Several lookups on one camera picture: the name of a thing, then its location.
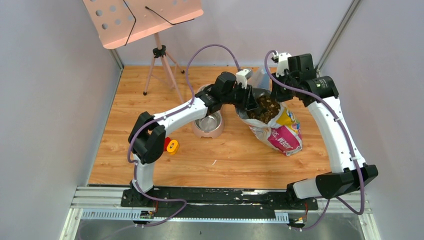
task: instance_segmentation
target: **pink label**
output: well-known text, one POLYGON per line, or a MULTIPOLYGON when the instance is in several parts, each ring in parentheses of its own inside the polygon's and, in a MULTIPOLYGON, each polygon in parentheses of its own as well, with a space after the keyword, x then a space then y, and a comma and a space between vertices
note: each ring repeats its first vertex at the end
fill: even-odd
POLYGON ((279 128, 272 128, 268 141, 283 153, 287 153, 300 147, 300 142, 296 139, 295 134, 285 125, 279 128))

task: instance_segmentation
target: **white bracket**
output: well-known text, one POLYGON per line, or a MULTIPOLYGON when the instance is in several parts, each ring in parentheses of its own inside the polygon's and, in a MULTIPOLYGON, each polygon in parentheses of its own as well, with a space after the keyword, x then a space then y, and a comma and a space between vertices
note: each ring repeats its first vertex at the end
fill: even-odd
POLYGON ((246 89, 248 86, 248 79, 252 76, 251 69, 243 69, 235 74, 237 84, 241 83, 242 88, 246 89))
POLYGON ((288 52, 273 54, 272 59, 278 59, 278 65, 277 65, 277 71, 275 72, 275 75, 277 77, 284 76, 284 70, 289 69, 289 61, 288 58, 290 58, 292 55, 288 52))

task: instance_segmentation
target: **metal corner post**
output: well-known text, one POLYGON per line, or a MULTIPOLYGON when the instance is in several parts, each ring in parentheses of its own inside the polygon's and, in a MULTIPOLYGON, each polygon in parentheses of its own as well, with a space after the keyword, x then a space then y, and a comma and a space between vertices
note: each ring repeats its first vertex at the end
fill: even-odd
POLYGON ((112 58, 115 60, 116 64, 118 65, 119 69, 121 70, 121 72, 124 70, 124 63, 122 62, 121 57, 119 56, 118 52, 116 49, 111 49, 109 50, 110 55, 112 56, 112 58))
POLYGON ((346 26, 348 25, 349 21, 355 14, 359 4, 362 2, 362 0, 352 0, 352 2, 349 5, 349 8, 347 9, 346 13, 344 14, 343 18, 341 19, 341 22, 339 23, 337 29, 335 30, 333 36, 331 37, 330 42, 328 43, 327 47, 324 50, 324 53, 322 54, 321 58, 319 59, 318 64, 315 67, 315 70, 317 72, 320 72, 324 64, 326 63, 330 53, 332 52, 333 48, 335 47, 337 41, 339 40, 340 36, 342 35, 343 31, 345 30, 346 26))

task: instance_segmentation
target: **pink music stand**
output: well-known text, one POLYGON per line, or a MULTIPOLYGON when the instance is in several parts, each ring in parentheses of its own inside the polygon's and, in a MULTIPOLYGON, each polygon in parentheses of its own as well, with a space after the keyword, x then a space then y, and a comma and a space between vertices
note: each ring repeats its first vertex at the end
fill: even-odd
MULTIPOLYGON (((160 31, 172 27, 172 24, 189 21, 203 14, 201 0, 83 0, 83 2, 97 29, 100 41, 106 49, 116 49, 141 38, 154 35, 156 42, 154 50, 161 52, 163 45, 159 38, 160 31)), ((184 73, 184 70, 167 50, 162 51, 162 53, 159 54, 160 56, 156 55, 156 58, 160 58, 162 62, 169 86, 175 87, 179 99, 184 103, 174 77, 177 68, 181 73, 184 73), (166 56, 175 64, 174 73, 166 56)), ((153 55, 144 95, 147 94, 150 78, 157 78, 152 75, 156 58, 153 55)))

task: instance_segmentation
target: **white wall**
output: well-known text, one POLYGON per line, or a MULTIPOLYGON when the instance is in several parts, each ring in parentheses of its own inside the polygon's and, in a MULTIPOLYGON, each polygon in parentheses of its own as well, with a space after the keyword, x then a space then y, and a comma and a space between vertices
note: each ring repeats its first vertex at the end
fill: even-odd
POLYGON ((422 239, 424 1, 364 0, 323 73, 379 176, 367 187, 381 239, 422 239))
POLYGON ((119 79, 80 0, 0 2, 0 239, 59 238, 119 79))
MULTIPOLYGON (((207 44, 229 47, 245 66, 263 65, 265 54, 271 49, 292 55, 311 53, 317 63, 350 2, 203 0, 202 16, 159 35, 162 44, 182 65, 207 44)), ((118 48, 118 53, 126 65, 150 65, 155 47, 153 36, 148 36, 118 48)), ((224 50, 210 49, 193 62, 193 65, 227 64, 234 62, 224 50)))

